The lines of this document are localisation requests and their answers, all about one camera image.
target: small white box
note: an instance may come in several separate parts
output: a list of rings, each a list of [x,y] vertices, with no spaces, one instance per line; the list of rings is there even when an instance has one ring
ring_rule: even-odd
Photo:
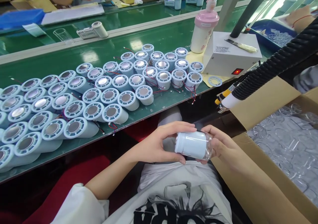
[[[240,34],[238,38],[231,38],[228,32],[213,32],[203,55],[203,74],[211,74],[223,77],[237,78],[250,69],[262,58],[255,34]],[[234,42],[253,46],[258,49],[255,53],[249,53],[229,42]],[[234,74],[237,69],[241,69],[239,74]]]

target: blue plastic bin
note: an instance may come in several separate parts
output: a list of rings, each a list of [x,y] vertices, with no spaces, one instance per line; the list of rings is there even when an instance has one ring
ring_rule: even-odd
[[[43,9],[21,10],[4,13],[0,16],[0,29],[16,28],[31,23],[41,24]]]

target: pink and white bottle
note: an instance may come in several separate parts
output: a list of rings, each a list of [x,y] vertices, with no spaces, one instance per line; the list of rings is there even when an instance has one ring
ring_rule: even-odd
[[[191,40],[191,51],[202,53],[208,44],[214,27],[218,24],[219,16],[214,11],[216,0],[207,0],[206,9],[197,14],[194,20],[194,31]]]

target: woman's left hand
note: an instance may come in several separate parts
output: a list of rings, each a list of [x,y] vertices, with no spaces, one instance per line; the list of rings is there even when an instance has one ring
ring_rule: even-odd
[[[163,150],[162,141],[167,137],[172,137],[179,132],[196,132],[194,124],[183,121],[174,121],[169,124],[159,126],[147,138],[130,149],[130,156],[133,161],[153,162],[180,162],[186,164],[185,158],[174,152]]]

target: red bracelet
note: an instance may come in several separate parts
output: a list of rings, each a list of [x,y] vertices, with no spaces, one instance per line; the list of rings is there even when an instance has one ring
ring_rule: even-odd
[[[294,25],[295,25],[295,23],[296,22],[298,22],[299,20],[301,20],[301,19],[303,19],[303,18],[305,18],[305,17],[312,17],[312,15],[306,15],[306,16],[304,16],[304,17],[301,17],[300,19],[297,19],[293,24],[292,24],[292,28],[294,27]]]

